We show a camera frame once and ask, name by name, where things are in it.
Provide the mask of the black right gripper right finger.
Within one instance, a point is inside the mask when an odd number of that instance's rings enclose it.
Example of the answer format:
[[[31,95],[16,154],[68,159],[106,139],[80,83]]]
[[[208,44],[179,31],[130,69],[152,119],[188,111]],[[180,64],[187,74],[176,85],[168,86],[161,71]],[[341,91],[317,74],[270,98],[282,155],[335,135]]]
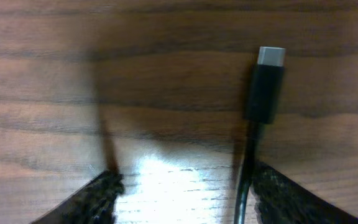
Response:
[[[252,177],[259,221],[267,224],[358,224],[358,218],[258,162]]]

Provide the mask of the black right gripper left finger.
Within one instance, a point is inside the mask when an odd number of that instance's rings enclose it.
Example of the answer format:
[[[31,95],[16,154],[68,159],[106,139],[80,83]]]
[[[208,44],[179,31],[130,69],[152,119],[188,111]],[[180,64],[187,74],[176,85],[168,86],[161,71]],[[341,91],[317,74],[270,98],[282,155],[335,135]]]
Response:
[[[122,175],[106,170],[32,223],[114,224],[114,205],[123,193]]]

